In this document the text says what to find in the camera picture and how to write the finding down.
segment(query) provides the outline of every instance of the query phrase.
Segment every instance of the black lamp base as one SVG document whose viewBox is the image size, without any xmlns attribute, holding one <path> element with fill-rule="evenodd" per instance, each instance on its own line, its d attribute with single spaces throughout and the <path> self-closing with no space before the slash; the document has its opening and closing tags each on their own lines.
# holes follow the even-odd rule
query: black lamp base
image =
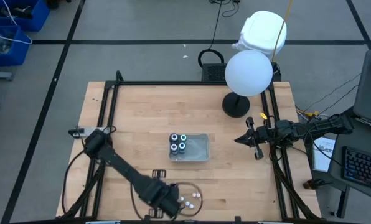
<svg viewBox="0 0 371 224">
<path fill-rule="evenodd" d="M 229 93 L 224 97 L 222 107 L 224 113 L 230 117 L 241 118 L 248 113 L 250 103 L 245 96 Z"/>
</svg>

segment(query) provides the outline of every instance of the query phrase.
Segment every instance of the wooden tabletop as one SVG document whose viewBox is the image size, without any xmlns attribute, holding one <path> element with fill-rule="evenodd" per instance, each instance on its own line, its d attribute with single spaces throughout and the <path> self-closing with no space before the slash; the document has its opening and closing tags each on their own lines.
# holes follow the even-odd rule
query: wooden tabletop
<svg viewBox="0 0 371 224">
<path fill-rule="evenodd" d="M 88 84 L 79 126 L 96 126 L 103 95 L 103 82 Z M 275 83 L 281 119 L 297 121 L 293 96 L 288 82 Z M 116 153 L 142 174 L 153 169 L 167 170 L 167 183 L 188 181 L 197 184 L 204 197 L 203 208 L 194 220 L 281 220 L 274 173 L 268 158 L 267 144 L 260 145 L 265 157 L 256 161 L 254 150 L 234 143 L 247 130 L 245 119 L 252 116 L 255 127 L 263 125 L 261 97 L 249 97 L 251 108 L 242 118 L 228 117 L 222 100 L 230 90 L 227 86 L 120 86 L 116 102 L 112 134 Z M 271 109 L 270 96 L 267 93 Z M 107 104 L 105 121 L 110 102 Z M 178 163 L 168 158 L 168 137 L 171 133 L 206 133 L 210 139 L 210 160 L 200 163 Z M 304 150 L 297 142 L 295 147 Z M 73 144 L 71 159 L 82 150 L 79 140 Z M 316 193 L 304 190 L 303 182 L 311 179 L 305 154 L 288 150 L 294 188 L 303 201 L 321 216 Z M 80 156 L 68 174 L 65 204 L 68 208 L 84 188 L 89 158 Z M 102 220 L 135 220 L 137 216 L 130 199 L 130 184 L 112 168 L 107 168 L 98 218 Z M 181 195 L 199 206 L 192 198 L 195 190 L 181 188 Z M 292 217 L 289 196 L 284 189 L 287 213 Z M 94 192 L 90 195 L 91 213 Z M 136 206 L 142 216 L 148 206 L 137 196 Z M 59 206 L 57 215 L 61 215 Z"/>
</svg>

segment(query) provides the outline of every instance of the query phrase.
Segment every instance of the white sphere lamp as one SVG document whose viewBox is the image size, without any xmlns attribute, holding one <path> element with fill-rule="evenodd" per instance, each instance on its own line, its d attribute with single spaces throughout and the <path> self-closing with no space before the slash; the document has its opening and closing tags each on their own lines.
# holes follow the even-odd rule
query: white sphere lamp
<svg viewBox="0 0 371 224">
<path fill-rule="evenodd" d="M 234 55 L 227 63 L 225 81 L 233 91 L 223 100 L 224 112 L 241 118 L 249 111 L 247 96 L 255 96 L 265 91 L 273 78 L 270 60 L 256 50 L 244 50 Z"/>
</svg>

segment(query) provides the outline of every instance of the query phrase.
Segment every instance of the blue bin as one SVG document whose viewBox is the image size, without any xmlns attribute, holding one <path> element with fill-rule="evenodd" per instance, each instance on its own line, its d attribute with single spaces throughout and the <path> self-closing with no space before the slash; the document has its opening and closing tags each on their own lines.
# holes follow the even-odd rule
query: blue bin
<svg viewBox="0 0 371 224">
<path fill-rule="evenodd" d="M 21 40 L 30 42 L 29 38 L 21 31 L 19 26 L 2 26 L 0 27 L 0 35 L 12 32 L 14 40 Z M 12 42 L 10 51 L 6 54 L 0 54 L 0 66 L 22 65 L 24 63 L 26 53 L 28 52 L 29 45 L 19 42 Z"/>
<path fill-rule="evenodd" d="M 34 7 L 32 11 L 32 19 L 25 18 L 14 18 L 15 22 L 21 26 L 23 31 L 40 31 L 46 21 L 47 16 L 50 13 L 49 8 L 46 6 L 44 0 L 6 0 L 7 5 L 15 6 L 16 2 L 20 2 L 21 5 L 30 5 Z M 3 0 L 0 0 L 0 6 L 6 7 Z M 0 17 L 0 26 L 14 25 L 10 17 Z"/>
</svg>

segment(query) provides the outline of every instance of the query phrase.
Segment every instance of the white plastic container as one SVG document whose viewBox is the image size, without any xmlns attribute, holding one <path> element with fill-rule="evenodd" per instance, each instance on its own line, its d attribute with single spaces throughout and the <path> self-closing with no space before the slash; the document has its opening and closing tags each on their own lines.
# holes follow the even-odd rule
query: white plastic container
<svg viewBox="0 0 371 224">
<path fill-rule="evenodd" d="M 255 12 L 245 21 L 241 30 L 240 40 L 238 43 L 233 44 L 232 47 L 239 51 L 257 50 L 271 59 L 282 23 L 283 18 L 275 13 L 268 11 Z M 284 24 L 279 37 L 276 54 L 284 46 L 285 39 L 286 24 Z"/>
</svg>

